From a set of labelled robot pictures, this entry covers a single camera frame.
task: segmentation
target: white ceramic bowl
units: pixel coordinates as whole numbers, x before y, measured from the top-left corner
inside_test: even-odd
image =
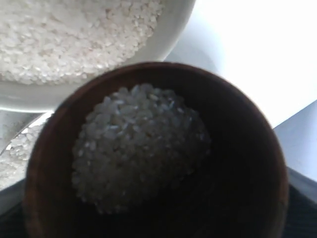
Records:
[[[153,36],[124,65],[164,60],[177,43],[194,4],[195,0],[167,0]],[[0,82],[0,110],[30,113],[51,111],[81,85],[48,86]]]

